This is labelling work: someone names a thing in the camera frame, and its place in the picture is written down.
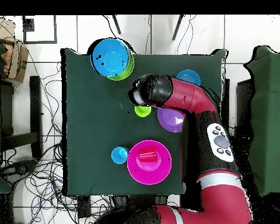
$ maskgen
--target small green cup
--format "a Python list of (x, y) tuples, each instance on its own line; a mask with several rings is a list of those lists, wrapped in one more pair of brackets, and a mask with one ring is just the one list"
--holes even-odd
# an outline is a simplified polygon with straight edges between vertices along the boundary
[(135, 113), (141, 118), (148, 116), (151, 113), (151, 111), (152, 111), (152, 107), (142, 107), (142, 106), (135, 107)]

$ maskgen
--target small blue bowl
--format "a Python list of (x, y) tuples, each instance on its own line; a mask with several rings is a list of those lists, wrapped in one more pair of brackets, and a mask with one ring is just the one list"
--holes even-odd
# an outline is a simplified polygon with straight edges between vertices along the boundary
[(192, 71), (191, 69), (185, 69), (179, 72), (176, 78), (186, 82), (194, 83), (198, 86), (201, 84), (199, 74), (197, 74), (195, 71)]

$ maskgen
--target white floor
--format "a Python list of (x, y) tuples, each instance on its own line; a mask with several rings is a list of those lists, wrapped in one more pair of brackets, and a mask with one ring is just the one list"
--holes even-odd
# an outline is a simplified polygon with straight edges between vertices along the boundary
[[(21, 16), (6, 16), (16, 24), (15, 35), (18, 40), (23, 40), (23, 24)], [(47, 22), (49, 16), (33, 16), (35, 18), (35, 33), (27, 35), (30, 40), (51, 39), (51, 30)], [(177, 47), (184, 36), (189, 25), (190, 15), (186, 15), (180, 25), (176, 40), (172, 35), (177, 23), (178, 15), (152, 15), (152, 47), (150, 33), (149, 15), (117, 15), (121, 35), (118, 35), (111, 16), (108, 16), (111, 28), (117, 37), (127, 40), (138, 54), (177, 54)], [(210, 54), (215, 49), (225, 48), (229, 55), (226, 60), (226, 78), (230, 79), (230, 126), (236, 123), (236, 83), (249, 79), (250, 75), (243, 64), (251, 59), (253, 48), (259, 45), (269, 45), (274, 51), (280, 53), (280, 15), (191, 15), (193, 19), (180, 46), (178, 54)], [(30, 44), (26, 47), (31, 57), (28, 59), (24, 83), (15, 89), (13, 99), (13, 127), (15, 134), (30, 131), (30, 99), (29, 99), (29, 76), (37, 75), (41, 78), (56, 74), (42, 80), (43, 85), (48, 83), (47, 90), (59, 102), (59, 110), (55, 116), (55, 123), (61, 128), (61, 74), (58, 72), (61, 60), (60, 48), (71, 48), (80, 54), (86, 54), (88, 47), (93, 41), (112, 37), (107, 20), (103, 16), (57, 16), (57, 44)], [(43, 103), (48, 106), (48, 100), (42, 95)], [(53, 112), (57, 110), (57, 102), (50, 98)], [(59, 143), (61, 137), (51, 128), (51, 116), (48, 110), (43, 108), (43, 135), (44, 150)], [(14, 151), (6, 153), (7, 158)], [(17, 154), (11, 161), (31, 158), (30, 146), (17, 148)], [(44, 156), (43, 163), (53, 159), (51, 150)], [(62, 177), (62, 169), (57, 172)], [(36, 206), (38, 195), (33, 184), (41, 185), (38, 190), (42, 192), (46, 185), (41, 180), (21, 181), (17, 187), (14, 198), (15, 221), (27, 224), (32, 218), (32, 206)], [(99, 200), (99, 196), (92, 197), (92, 200)], [(179, 204), (179, 196), (171, 195), (169, 201)], [(93, 212), (98, 212), (101, 204), (93, 206)], [(56, 212), (51, 205), (44, 205), (43, 210), (38, 214), (39, 222), (33, 224), (75, 224), (65, 210)], [(81, 219), (80, 224), (87, 224), (92, 219)]]

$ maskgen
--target purple plate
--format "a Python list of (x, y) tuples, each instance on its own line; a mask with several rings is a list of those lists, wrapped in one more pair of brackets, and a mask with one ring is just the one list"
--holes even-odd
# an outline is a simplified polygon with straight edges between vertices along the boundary
[(168, 108), (159, 108), (157, 114), (157, 119), (164, 129), (171, 132), (181, 132), (184, 116), (179, 111)]

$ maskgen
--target table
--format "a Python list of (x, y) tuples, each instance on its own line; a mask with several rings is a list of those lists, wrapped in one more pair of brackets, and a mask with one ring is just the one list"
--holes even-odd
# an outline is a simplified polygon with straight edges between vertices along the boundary
[[(212, 55), (134, 55), (135, 68), (125, 80), (113, 81), (92, 68), (88, 55), (61, 50), (64, 145), (64, 184), (67, 195), (182, 194), (182, 133), (163, 129), (156, 109), (139, 118), (128, 101), (131, 82), (149, 73), (177, 75), (193, 69), (201, 85), (222, 93), (222, 59), (226, 50)], [(126, 163), (111, 159), (116, 146), (131, 149), (144, 139), (161, 142), (169, 150), (172, 168), (168, 177), (157, 185), (142, 185), (130, 176)]]

